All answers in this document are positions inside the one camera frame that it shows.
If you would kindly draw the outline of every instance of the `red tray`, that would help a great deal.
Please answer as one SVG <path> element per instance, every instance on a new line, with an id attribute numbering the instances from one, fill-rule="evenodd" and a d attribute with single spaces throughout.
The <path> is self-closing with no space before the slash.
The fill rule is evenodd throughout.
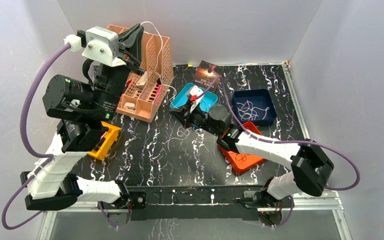
<path id="1" fill-rule="evenodd" d="M 243 126 L 249 131 L 261 135 L 260 131 L 254 125 L 254 123 L 247 121 L 243 124 Z M 235 153 L 233 151 L 226 151 L 220 145 L 218 145 L 223 155 L 229 161 L 232 169 L 237 174 L 243 174 L 258 164 L 262 164 L 266 161 L 266 159 L 251 155 L 251 154 L 243 154 L 243 153 Z"/>

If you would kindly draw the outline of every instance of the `blue square tray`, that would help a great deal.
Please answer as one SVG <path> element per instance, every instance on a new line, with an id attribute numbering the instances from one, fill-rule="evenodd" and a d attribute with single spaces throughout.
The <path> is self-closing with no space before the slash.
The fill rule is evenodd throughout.
<path id="1" fill-rule="evenodd" d="M 269 107 L 269 109 L 266 114 L 264 110 L 267 107 Z M 252 122 L 255 126 L 268 126 L 272 125 L 277 117 L 275 106 L 273 105 L 272 98 L 270 97 L 267 89 L 235 91 L 232 98 L 232 108 L 234 114 L 243 124 L 246 122 Z M 253 114 L 253 118 L 247 119 L 247 117 L 250 116 L 247 114 Z"/>
<path id="2" fill-rule="evenodd" d="M 186 96 L 186 93 L 193 86 L 195 86 L 195 84 L 187 83 L 186 86 L 184 86 L 184 88 L 177 94 L 176 98 L 171 102 L 170 108 L 172 109 L 180 108 L 181 106 L 185 105 L 185 103 L 188 101 L 188 97 Z M 218 101 L 219 101 L 219 97 L 217 97 L 217 95 L 215 95 L 214 93 L 208 91 L 202 97 L 201 102 L 199 103 L 199 108 L 202 111 L 208 113 L 211 106 L 216 104 Z"/>

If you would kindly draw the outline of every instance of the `book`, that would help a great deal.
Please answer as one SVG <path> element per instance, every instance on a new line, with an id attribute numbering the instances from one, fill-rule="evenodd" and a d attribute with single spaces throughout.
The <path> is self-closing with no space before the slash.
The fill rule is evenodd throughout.
<path id="1" fill-rule="evenodd" d="M 221 76 L 223 74 L 223 70 L 224 69 L 222 66 L 217 66 L 206 61 L 201 61 L 198 70 L 196 71 L 195 76 L 193 77 L 193 84 L 203 89 L 207 89 L 208 86 L 210 86 L 211 82 L 214 80 L 214 78 L 216 78 L 218 75 Z M 220 80 L 221 79 L 218 78 L 214 82 L 209 92 L 214 93 L 217 90 Z"/>

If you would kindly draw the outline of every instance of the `cable connector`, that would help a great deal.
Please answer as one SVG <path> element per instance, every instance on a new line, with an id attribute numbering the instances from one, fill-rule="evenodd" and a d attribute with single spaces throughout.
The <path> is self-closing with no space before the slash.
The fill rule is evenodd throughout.
<path id="1" fill-rule="evenodd" d="M 64 38 L 64 44 L 70 44 L 70 51 L 77 52 L 82 48 L 82 39 L 79 36 L 70 34 Z"/>

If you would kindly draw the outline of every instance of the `yellow plastic part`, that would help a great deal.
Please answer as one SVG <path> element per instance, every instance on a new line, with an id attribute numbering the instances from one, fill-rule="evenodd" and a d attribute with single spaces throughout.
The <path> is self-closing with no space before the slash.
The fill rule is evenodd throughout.
<path id="1" fill-rule="evenodd" d="M 119 132 L 121 130 L 120 127 L 111 125 L 106 122 L 102 122 L 102 126 L 109 128 L 109 130 L 106 132 L 106 135 L 104 136 L 105 141 L 102 143 L 98 151 L 92 150 L 87 153 L 87 155 L 99 159 L 101 161 L 103 161 L 104 158 L 108 156 L 108 151 L 110 150 L 114 142 L 117 141 L 117 138 L 119 137 Z"/>

